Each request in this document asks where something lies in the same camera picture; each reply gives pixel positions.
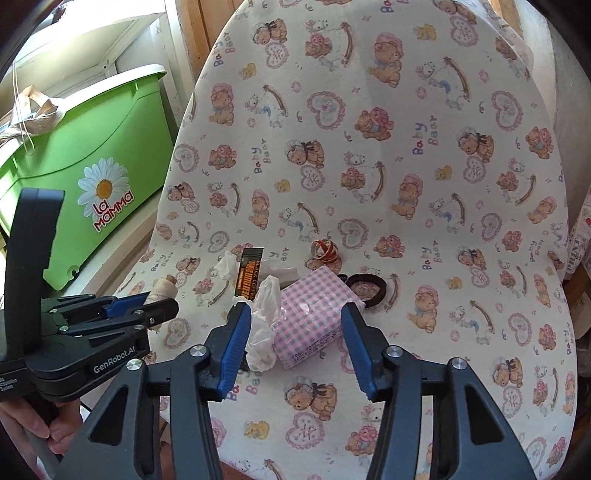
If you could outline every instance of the chair seat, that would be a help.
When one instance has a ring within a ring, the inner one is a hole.
[[[233,285],[213,267],[225,250],[264,247],[303,276],[320,266],[311,242],[330,238],[334,272],[387,281],[368,324],[421,358],[465,357],[538,477],[558,470],[576,399],[566,193],[543,100],[493,15],[446,0],[237,10],[123,290],[177,277],[179,318],[151,333],[157,361],[224,323]],[[381,418],[342,339],[293,369],[241,373],[210,410],[221,459],[256,479],[364,478]],[[423,412],[426,478],[430,399]]]

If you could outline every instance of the gingham pattern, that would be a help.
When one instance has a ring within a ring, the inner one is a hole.
[[[321,267],[281,291],[281,316],[274,349],[285,368],[292,368],[342,335],[340,310],[354,301],[365,304],[333,274]]]

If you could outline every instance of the white crumpled paper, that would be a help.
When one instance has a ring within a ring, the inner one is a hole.
[[[226,251],[216,265],[219,276],[234,282],[238,277],[236,255]],[[264,372],[273,368],[277,355],[273,350],[275,332],[273,324],[279,319],[281,311],[280,282],[298,280],[297,268],[286,267],[275,259],[261,261],[259,287],[255,300],[242,296],[232,297],[232,304],[243,301],[251,308],[251,332],[246,343],[246,363],[254,372]]]

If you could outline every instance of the silver screw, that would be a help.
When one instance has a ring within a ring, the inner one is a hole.
[[[207,353],[207,347],[205,345],[195,345],[191,347],[191,356],[203,356]]]
[[[393,358],[399,358],[402,356],[403,350],[397,345],[390,345],[386,348],[386,355]]]
[[[452,358],[452,367],[458,370],[465,370],[468,366],[468,362],[466,362],[463,358],[459,358],[458,356]]]
[[[142,361],[139,358],[132,358],[125,367],[127,370],[131,370],[132,372],[135,370],[139,370],[142,366]]]

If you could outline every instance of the green storage box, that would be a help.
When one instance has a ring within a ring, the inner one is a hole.
[[[173,150],[159,65],[130,70],[64,101],[57,127],[0,148],[0,224],[10,232],[24,187],[60,189],[66,198],[45,280],[61,290],[102,241],[164,185]]]

